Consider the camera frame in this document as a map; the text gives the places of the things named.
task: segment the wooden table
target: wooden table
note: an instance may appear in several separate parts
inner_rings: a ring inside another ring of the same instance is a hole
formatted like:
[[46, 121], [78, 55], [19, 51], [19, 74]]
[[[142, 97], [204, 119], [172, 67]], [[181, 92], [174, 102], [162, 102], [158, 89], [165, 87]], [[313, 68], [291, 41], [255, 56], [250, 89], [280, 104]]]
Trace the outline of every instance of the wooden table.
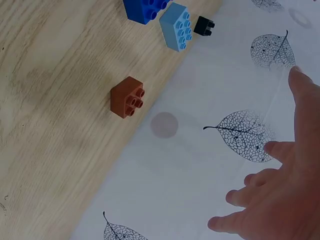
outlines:
[[[221, 1], [177, 2], [194, 27]], [[70, 237], [188, 52], [166, 47], [158, 19], [127, 20], [122, 0], [0, 0], [1, 240]], [[146, 95], [123, 120], [109, 91], [127, 76]]]

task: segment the light blue duplo brick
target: light blue duplo brick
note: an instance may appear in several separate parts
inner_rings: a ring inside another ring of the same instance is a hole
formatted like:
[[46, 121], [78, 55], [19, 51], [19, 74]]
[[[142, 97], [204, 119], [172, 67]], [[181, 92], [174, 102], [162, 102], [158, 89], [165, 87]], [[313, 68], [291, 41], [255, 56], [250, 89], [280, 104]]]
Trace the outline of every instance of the light blue duplo brick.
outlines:
[[186, 49], [192, 39], [188, 8], [173, 2], [159, 21], [168, 48], [177, 52]]

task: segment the lego brick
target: lego brick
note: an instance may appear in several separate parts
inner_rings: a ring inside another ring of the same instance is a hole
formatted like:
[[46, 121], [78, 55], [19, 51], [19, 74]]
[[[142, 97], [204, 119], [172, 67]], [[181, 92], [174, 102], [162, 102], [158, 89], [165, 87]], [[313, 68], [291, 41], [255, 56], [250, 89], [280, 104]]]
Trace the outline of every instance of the lego brick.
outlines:
[[215, 27], [215, 24], [213, 21], [203, 16], [199, 16], [193, 31], [196, 34], [199, 34], [201, 36], [211, 36], [212, 34], [211, 28], [214, 28], [214, 27]]
[[171, 0], [123, 0], [128, 19], [146, 25], [154, 20], [160, 10]]
[[187, 42], [192, 39], [188, 8], [173, 2], [159, 21], [168, 48], [177, 52], [186, 49]]
[[125, 119], [131, 117], [135, 110], [144, 104], [142, 97], [145, 95], [142, 82], [128, 76], [111, 89], [111, 111]]

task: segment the leaf print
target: leaf print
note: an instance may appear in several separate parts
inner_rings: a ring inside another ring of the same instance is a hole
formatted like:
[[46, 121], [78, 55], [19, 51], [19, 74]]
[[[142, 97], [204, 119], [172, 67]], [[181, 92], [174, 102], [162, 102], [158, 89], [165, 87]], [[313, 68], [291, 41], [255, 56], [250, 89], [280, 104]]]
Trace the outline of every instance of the leaf print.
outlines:
[[203, 130], [208, 128], [217, 129], [228, 147], [249, 161], [264, 163], [272, 159], [264, 146], [274, 140], [274, 133], [252, 110], [231, 113], [217, 126], [205, 126]]
[[295, 55], [285, 36], [267, 34], [258, 36], [251, 44], [251, 57], [257, 66], [270, 68], [271, 65], [291, 68], [296, 65]]
[[258, 8], [268, 11], [269, 13], [285, 10], [284, 7], [276, 0], [252, 0], [252, 2]]
[[144, 236], [126, 226], [108, 222], [105, 212], [103, 212], [103, 216], [106, 220], [104, 240], [147, 240]]

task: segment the brown duplo brick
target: brown duplo brick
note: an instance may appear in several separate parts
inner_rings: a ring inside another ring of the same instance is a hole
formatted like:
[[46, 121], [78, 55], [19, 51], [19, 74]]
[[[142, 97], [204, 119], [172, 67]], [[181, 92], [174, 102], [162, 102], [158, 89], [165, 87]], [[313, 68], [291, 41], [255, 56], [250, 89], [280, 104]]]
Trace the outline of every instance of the brown duplo brick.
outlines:
[[111, 111], [125, 119], [132, 116], [136, 108], [144, 104], [142, 97], [145, 95], [142, 82], [128, 76], [111, 89]]

